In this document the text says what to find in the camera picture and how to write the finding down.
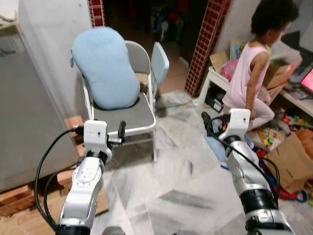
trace girl's arm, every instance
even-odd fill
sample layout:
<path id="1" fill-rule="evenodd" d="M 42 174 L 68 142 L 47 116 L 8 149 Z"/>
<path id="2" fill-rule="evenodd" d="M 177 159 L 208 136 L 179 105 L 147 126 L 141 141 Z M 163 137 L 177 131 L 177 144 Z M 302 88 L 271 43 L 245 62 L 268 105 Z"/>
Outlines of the girl's arm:
<path id="1" fill-rule="evenodd" d="M 251 111 L 251 119 L 255 118 L 255 113 L 253 111 L 256 85 L 260 79 L 260 75 L 267 65 L 269 60 L 269 55 L 266 52 L 258 54 L 251 62 L 251 77 L 246 89 L 246 108 Z"/>

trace white pants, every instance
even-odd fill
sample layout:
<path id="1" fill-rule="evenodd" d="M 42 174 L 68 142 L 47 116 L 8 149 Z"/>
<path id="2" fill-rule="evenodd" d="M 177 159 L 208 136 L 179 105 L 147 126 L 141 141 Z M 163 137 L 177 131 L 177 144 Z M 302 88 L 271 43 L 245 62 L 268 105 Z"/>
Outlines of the white pants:
<path id="1" fill-rule="evenodd" d="M 223 113 L 224 114 L 229 113 L 230 109 L 231 109 L 230 107 L 224 106 Z M 275 114 L 272 111 L 272 109 L 270 109 L 269 106 L 267 106 L 263 101 L 261 101 L 258 98 L 256 98 L 254 101 L 254 112 L 256 118 L 254 120 L 250 120 L 248 131 L 259 126 L 262 126 L 263 124 L 273 120 L 275 117 Z"/>

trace pillow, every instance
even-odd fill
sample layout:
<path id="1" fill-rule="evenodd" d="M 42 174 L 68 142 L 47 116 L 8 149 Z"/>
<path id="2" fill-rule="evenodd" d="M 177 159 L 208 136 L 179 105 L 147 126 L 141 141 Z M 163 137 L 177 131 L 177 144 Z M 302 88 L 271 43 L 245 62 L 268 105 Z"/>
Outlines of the pillow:
<path id="1" fill-rule="evenodd" d="M 118 32 L 96 27 L 82 33 L 74 41 L 72 56 L 100 108 L 122 109 L 136 102 L 139 81 Z"/>

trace laptop screen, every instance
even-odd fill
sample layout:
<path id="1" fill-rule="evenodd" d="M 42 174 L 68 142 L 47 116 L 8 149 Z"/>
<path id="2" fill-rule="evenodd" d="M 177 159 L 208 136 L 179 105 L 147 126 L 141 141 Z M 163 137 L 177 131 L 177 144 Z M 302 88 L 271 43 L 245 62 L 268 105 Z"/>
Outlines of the laptop screen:
<path id="1" fill-rule="evenodd" d="M 303 78 L 301 84 L 313 92 L 313 69 Z"/>

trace girl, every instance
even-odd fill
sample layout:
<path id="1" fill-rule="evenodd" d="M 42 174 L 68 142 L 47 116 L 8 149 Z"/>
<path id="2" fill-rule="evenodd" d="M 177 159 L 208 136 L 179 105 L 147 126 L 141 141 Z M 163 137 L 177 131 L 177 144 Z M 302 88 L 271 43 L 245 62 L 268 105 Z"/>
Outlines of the girl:
<path id="1" fill-rule="evenodd" d="M 292 0 L 261 0 L 252 17 L 251 32 L 256 35 L 247 43 L 223 98 L 228 108 L 251 111 L 249 130 L 274 118 L 274 112 L 257 98 L 269 66 L 267 47 L 279 41 L 291 22 L 298 17 Z"/>

